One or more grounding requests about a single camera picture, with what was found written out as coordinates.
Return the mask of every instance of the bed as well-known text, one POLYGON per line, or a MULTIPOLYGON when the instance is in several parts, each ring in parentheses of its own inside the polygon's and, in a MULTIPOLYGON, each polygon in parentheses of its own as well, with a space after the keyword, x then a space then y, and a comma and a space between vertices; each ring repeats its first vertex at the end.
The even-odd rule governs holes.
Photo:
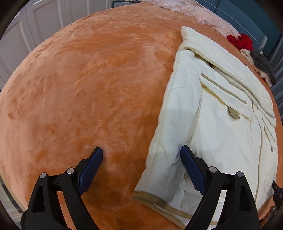
MULTIPOLYGON (((61 174, 100 146, 104 161, 82 196, 99 228, 179 229, 132 193, 182 42, 181 26, 211 38, 249 66, 271 95, 277 121, 276 182, 283 184, 283 128, 266 83, 218 32, 141 3, 98 12, 63 28, 25 58, 0 93, 0 175, 23 209, 40 173, 61 174)), ((74 228, 62 194, 59 199, 74 228)), ((259 216, 271 205, 267 201, 259 216)))

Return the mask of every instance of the pink lace bedding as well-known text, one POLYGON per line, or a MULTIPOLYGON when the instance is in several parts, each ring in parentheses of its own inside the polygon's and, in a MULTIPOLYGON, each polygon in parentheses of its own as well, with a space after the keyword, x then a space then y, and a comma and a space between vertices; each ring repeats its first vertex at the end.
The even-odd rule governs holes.
POLYGON ((199 23, 207 25, 218 31, 223 36, 240 36, 239 32, 227 21, 200 5, 195 0, 141 0, 142 2, 176 11, 188 17, 194 18, 199 23))

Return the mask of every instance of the teal wall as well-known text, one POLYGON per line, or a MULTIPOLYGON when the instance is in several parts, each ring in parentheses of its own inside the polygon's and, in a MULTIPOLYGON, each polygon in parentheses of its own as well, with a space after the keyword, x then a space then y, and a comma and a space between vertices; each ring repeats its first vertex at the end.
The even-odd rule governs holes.
POLYGON ((232 4, 243 11, 261 31, 267 36, 264 54, 269 56, 281 37, 279 30, 269 15, 254 0, 229 0, 232 4))

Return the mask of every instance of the silver screw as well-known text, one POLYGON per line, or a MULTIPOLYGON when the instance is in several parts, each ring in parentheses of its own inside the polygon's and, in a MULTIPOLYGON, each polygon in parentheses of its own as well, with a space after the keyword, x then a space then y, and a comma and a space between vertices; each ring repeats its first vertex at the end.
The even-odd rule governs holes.
POLYGON ((242 172, 237 172, 237 175, 238 175, 239 177, 244 177, 244 174, 243 174, 242 172))
POLYGON ((75 171, 75 170, 74 170, 73 168, 67 169, 67 173, 68 173, 68 174, 72 174, 74 171, 75 171))
POLYGON ((215 167, 210 167, 209 170, 213 173, 217 172, 217 169, 215 167))
POLYGON ((40 177, 41 179, 43 179, 44 177, 46 177, 46 173, 44 173, 44 172, 41 173, 39 177, 40 177))

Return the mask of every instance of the gray curtain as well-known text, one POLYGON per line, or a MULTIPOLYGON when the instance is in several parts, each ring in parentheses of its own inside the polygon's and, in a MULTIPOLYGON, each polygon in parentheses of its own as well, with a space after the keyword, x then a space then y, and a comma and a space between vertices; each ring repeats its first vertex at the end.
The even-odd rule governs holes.
POLYGON ((281 120, 283 120, 283 36, 268 60, 274 69, 276 78, 276 85, 272 86, 271 91, 277 103, 281 120))

